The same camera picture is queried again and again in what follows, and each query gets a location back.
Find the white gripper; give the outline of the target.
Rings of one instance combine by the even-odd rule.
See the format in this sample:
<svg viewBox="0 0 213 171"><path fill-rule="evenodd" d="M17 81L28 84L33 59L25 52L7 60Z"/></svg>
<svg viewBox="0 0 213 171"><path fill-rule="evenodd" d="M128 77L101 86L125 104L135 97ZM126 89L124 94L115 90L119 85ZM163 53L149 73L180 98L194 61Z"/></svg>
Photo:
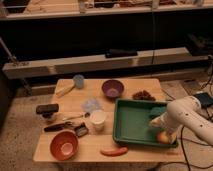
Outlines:
<svg viewBox="0 0 213 171"><path fill-rule="evenodd" d="M153 118L149 122L150 126L153 127L162 127L167 132L167 135L171 139L175 139L177 137L177 131L180 127L180 123L176 121L171 115L168 113L164 113L161 116Z"/></svg>

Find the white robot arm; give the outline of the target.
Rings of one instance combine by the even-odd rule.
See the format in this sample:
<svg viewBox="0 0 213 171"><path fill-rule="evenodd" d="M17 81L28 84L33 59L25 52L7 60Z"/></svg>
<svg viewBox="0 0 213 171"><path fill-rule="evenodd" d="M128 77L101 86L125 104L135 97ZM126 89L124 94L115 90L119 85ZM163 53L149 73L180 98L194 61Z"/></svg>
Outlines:
<svg viewBox="0 0 213 171"><path fill-rule="evenodd" d="M163 129L157 135L160 142L172 144L177 138L177 130L183 125L193 131L207 144L213 146L213 123L197 113L201 102L194 96L173 100L166 106L166 111L152 119L149 124Z"/></svg>

